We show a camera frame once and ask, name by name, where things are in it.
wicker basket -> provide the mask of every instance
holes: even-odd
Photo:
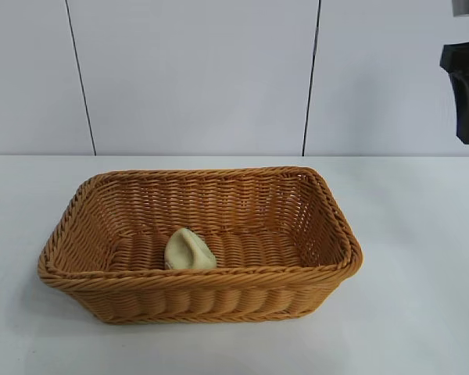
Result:
[[[164,270],[189,227],[215,270]],[[257,322],[314,311],[362,263],[312,169],[122,171],[84,182],[38,274],[107,323]]]

white tabletop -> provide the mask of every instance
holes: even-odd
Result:
[[[281,322],[100,323],[36,275],[77,185],[108,170],[311,166],[364,265]],[[469,375],[469,158],[0,156],[0,374]]]

basket bottom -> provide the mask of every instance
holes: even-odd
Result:
[[[239,316],[239,317],[229,317],[229,316],[169,316],[169,317],[149,317],[146,315],[136,316],[132,319],[124,318],[115,318],[111,320],[103,320],[103,323],[116,324],[116,325],[125,325],[125,324],[150,324],[150,323],[259,323],[263,321],[278,321],[278,320],[288,320],[296,319],[302,316],[309,315],[313,313],[316,309],[309,309],[299,314],[290,314],[288,312],[279,312],[275,314],[270,314],[266,316]]]
[[[285,232],[260,228],[197,233],[216,256],[219,268],[302,266],[295,242]],[[112,246],[107,271],[164,270],[163,251],[170,235],[154,228],[152,233],[118,237]]]

white wall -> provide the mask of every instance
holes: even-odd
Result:
[[[450,0],[322,0],[307,155],[468,155],[444,44],[469,41]]]
[[[317,0],[69,0],[98,155],[298,155]]]
[[[0,154],[91,154],[62,0],[0,0]]]

